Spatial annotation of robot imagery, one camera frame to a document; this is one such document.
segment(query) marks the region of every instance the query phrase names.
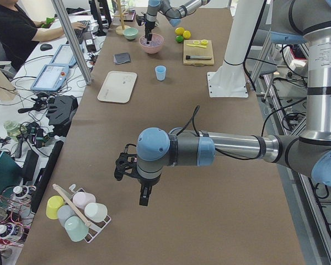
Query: green bowl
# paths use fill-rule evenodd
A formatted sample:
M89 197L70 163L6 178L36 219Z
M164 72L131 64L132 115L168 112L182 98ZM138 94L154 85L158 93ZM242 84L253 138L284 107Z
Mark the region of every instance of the green bowl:
M127 28L122 33L127 40L135 40L138 34L138 29Z

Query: computer mouse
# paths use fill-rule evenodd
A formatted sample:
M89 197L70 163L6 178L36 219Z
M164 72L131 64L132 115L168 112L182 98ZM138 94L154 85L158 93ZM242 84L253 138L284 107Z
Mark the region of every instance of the computer mouse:
M41 50L41 51L47 51L47 50L50 50L50 49L52 49L52 48L53 48L53 46L51 46L51 45L48 44L48 43L44 43L44 44L40 45L40 50Z

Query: white tray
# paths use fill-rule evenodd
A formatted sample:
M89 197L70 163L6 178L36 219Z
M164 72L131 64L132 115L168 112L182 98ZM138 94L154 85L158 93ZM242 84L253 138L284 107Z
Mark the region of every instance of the white tray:
M127 103L130 100L137 74L110 71L106 76L97 99L99 101Z

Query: brown table surface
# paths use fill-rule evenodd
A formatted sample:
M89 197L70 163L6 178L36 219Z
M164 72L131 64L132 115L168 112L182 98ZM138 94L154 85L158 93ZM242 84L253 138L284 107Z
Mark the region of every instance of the brown table surface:
M148 127L183 126L196 105L198 129L258 135L263 124L255 93L246 99L208 94L206 72L222 64L229 10L198 9L181 24L194 39L212 40L214 66L183 66L174 28L158 19L153 32L166 41L155 55L117 35L115 26L109 30L17 264L304 264L275 165L217 157L209 167L165 167L148 207L138 205L137 180L114 179L125 144ZM136 27L141 36L143 27ZM130 53L131 63L113 63L121 52ZM167 67L164 82L156 80L157 65ZM97 100L109 71L138 74L127 104ZM92 243L72 242L59 221L45 216L48 198L57 195L53 183L65 189L76 183L107 205L112 221Z

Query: black shirt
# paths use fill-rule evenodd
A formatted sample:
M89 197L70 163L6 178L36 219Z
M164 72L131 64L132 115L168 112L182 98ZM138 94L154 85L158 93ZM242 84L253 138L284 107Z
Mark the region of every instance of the black shirt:
M7 59L19 70L39 42L32 41L37 33L34 22L18 5L15 6L18 11L0 5L0 41Z

